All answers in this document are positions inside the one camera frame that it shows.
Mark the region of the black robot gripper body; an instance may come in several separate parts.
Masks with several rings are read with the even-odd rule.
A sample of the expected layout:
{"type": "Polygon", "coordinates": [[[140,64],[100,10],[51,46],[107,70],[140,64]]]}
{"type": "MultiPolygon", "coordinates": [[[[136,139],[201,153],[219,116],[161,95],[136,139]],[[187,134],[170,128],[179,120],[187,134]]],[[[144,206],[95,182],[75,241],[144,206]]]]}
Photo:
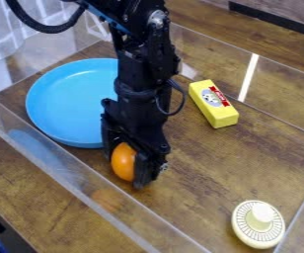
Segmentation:
{"type": "Polygon", "coordinates": [[[167,144],[162,126],[167,120],[170,106],[170,86],[167,84],[135,91],[119,79],[114,85],[118,100],[103,99],[106,115],[122,130],[122,138],[134,145],[152,150],[167,144]]]}

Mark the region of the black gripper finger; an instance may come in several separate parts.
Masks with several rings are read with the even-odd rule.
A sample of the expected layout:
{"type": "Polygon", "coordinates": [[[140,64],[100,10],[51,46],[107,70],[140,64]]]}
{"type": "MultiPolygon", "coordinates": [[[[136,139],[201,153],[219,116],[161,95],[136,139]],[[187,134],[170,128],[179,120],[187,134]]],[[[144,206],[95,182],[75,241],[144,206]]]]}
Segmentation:
{"type": "Polygon", "coordinates": [[[119,126],[111,121],[111,119],[103,115],[100,119],[100,134],[104,156],[107,160],[111,160],[111,155],[115,147],[123,141],[122,130],[119,126]]]}
{"type": "Polygon", "coordinates": [[[169,154],[169,145],[162,144],[156,150],[135,145],[134,150],[134,183],[135,189],[142,189],[154,181],[162,171],[167,169],[166,155],[169,154]]]}

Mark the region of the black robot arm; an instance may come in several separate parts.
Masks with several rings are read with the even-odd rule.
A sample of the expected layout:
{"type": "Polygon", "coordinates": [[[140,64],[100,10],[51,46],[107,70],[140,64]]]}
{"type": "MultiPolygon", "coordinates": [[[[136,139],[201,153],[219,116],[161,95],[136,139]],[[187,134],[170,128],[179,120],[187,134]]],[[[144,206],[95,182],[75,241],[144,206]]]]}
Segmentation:
{"type": "Polygon", "coordinates": [[[102,101],[104,154],[114,155],[122,142],[134,150],[132,186],[143,188],[167,166],[170,146],[162,132],[171,91],[178,85],[179,57],[170,41],[165,0],[75,0],[108,23],[118,57],[116,98],[102,101]]]}

